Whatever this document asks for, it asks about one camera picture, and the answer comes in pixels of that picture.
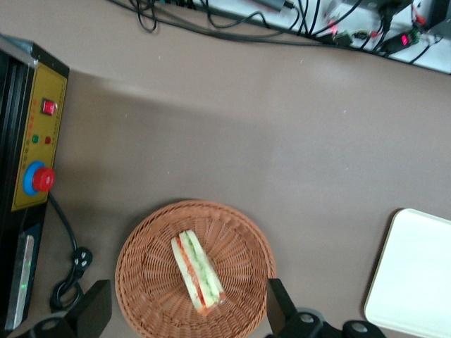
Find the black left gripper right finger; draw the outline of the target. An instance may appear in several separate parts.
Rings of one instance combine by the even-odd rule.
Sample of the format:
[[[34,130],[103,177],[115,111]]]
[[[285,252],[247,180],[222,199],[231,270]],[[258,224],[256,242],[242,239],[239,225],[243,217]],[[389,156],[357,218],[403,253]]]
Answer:
[[[268,279],[266,315],[272,334],[279,334],[297,313],[285,286],[278,278]]]

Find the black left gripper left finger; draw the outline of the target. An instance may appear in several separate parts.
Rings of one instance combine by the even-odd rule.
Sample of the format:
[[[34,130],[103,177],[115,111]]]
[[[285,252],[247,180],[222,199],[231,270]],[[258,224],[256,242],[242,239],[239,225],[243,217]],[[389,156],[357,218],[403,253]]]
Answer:
[[[76,337],[100,337],[112,316],[111,281],[98,280],[66,314]]]

